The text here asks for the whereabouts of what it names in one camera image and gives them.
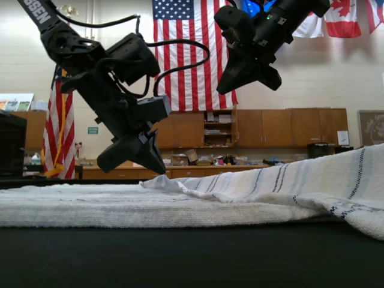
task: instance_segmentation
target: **green sign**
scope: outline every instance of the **green sign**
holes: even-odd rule
[[[88,127],[88,134],[96,135],[98,134],[98,127]]]

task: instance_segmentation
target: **flag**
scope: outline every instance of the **flag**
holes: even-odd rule
[[[384,0],[365,0],[370,33],[372,33],[381,23],[384,23],[383,4]]]
[[[269,11],[271,9],[272,5],[276,2],[276,0],[273,0],[267,4],[264,5],[264,11]],[[250,17],[256,16],[257,13],[260,12],[260,7],[251,0],[243,0],[242,2],[243,10],[247,12],[247,14]]]
[[[324,16],[329,36],[356,38],[361,35],[356,8],[356,0],[331,0],[331,7]]]
[[[237,104],[236,92],[219,95],[218,81],[228,61],[225,39],[214,16],[225,0],[152,0],[154,40],[191,39],[207,46],[210,60],[193,69],[178,71],[159,83],[159,94],[170,98],[173,111],[205,111]],[[161,72],[202,60],[202,49],[186,44],[155,48]]]
[[[42,159],[46,176],[72,179],[76,153],[73,95],[61,93],[62,79],[65,76],[66,72],[56,67],[48,102]]]
[[[295,37],[301,38],[317,38],[323,37],[322,19],[316,14],[311,12],[308,17],[301,23],[301,25],[293,33]]]

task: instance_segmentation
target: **black monitor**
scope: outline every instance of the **black monitor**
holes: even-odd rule
[[[21,179],[26,119],[0,110],[0,179]]]

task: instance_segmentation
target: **black speaker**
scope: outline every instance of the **black speaker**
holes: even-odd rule
[[[315,143],[308,145],[309,159],[315,159],[329,155],[329,146],[327,143]]]

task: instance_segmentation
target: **black cable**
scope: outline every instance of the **black cable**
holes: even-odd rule
[[[171,74],[173,72],[177,72],[177,71],[181,71],[181,70],[186,70],[186,69],[191,69],[191,68],[200,66],[200,65],[204,64],[206,61],[208,61],[208,59],[209,59],[209,57],[211,55],[210,52],[209,52],[208,47],[206,47],[205,45],[203,45],[203,44],[201,44],[199,42],[196,42],[196,41],[193,41],[193,40],[188,40],[188,39],[176,39],[176,40],[167,40],[167,41],[156,42],[156,43],[146,43],[146,45],[148,47],[157,47],[157,46],[170,45],[170,44],[189,44],[189,45],[197,46],[198,48],[203,49],[207,53],[207,57],[205,57],[203,60],[201,60],[201,61],[199,61],[197,63],[193,63],[191,65],[177,67],[177,68],[173,68],[173,69],[170,69],[168,71],[165,71],[155,81],[155,85],[154,85],[154,96],[155,97],[158,96],[158,85],[159,85],[159,82],[160,82],[160,80],[162,78],[166,77],[167,75],[169,75],[169,74]]]
[[[133,19],[140,19],[140,15],[131,15],[131,16],[128,16],[128,17],[125,17],[125,18],[122,18],[122,19],[119,19],[116,21],[107,22],[107,23],[103,23],[103,24],[88,24],[88,23],[78,22],[78,21],[73,20],[73,19],[67,17],[66,15],[60,13],[57,6],[52,2],[52,0],[46,0],[46,2],[54,10],[55,14],[58,15],[60,18],[63,18],[64,20],[68,21],[69,23],[72,23],[72,24],[75,24],[78,26],[82,26],[82,27],[87,27],[87,28],[98,29],[98,28],[111,27],[111,26],[115,26],[118,24],[122,24],[124,22],[131,21]]]
[[[136,104],[137,103],[137,99],[138,98],[143,98],[143,95],[140,95],[140,94],[135,94],[135,93],[132,93],[132,92],[129,92],[128,90],[126,90],[125,88],[123,89],[124,92],[126,93],[122,93],[121,91],[119,90],[116,90],[114,89],[113,87],[109,86],[109,84],[105,81],[104,77],[106,76],[106,74],[104,74],[103,72],[105,72],[105,68],[111,64],[111,63],[114,63],[114,64],[119,64],[119,65],[137,65],[137,64],[141,64],[142,61],[140,60],[135,60],[135,61],[123,61],[123,60],[118,60],[118,59],[113,59],[113,58],[104,58],[100,61],[97,62],[96,66],[95,66],[95,70],[96,70],[96,73],[98,75],[98,79],[100,80],[100,84],[106,88],[107,90],[109,90],[111,92],[112,95],[119,95],[120,97],[124,97],[128,100],[129,103],[131,104]],[[148,89],[147,88],[147,85],[149,86],[149,84],[147,83],[146,84],[146,94],[148,93]]]
[[[106,68],[111,63],[118,64],[118,65],[132,65],[132,64],[139,65],[140,63],[142,63],[142,61],[140,61],[140,60],[137,60],[137,61],[123,61],[123,60],[120,60],[120,59],[104,58],[104,59],[100,60],[97,63],[97,65],[96,65],[96,69],[98,70],[98,73],[99,73],[100,77],[101,77],[101,75],[100,75],[101,74],[101,69]],[[125,88],[123,86],[123,84],[119,81],[119,79],[117,78],[117,76],[116,76],[116,74],[114,72],[112,72],[112,76],[113,76],[113,79],[115,80],[116,85],[121,90],[123,90],[125,92],[125,94],[122,93],[121,96],[126,96],[126,97],[133,96],[136,99],[141,99],[141,98],[144,98],[148,94],[149,83],[150,83],[150,77],[148,75],[146,76],[146,83],[145,83],[145,89],[144,89],[143,94],[136,94],[136,93],[130,92],[127,88]]]
[[[234,6],[235,8],[237,8],[238,6],[236,5],[236,2],[234,0],[227,0],[229,3],[232,4],[232,6]]]

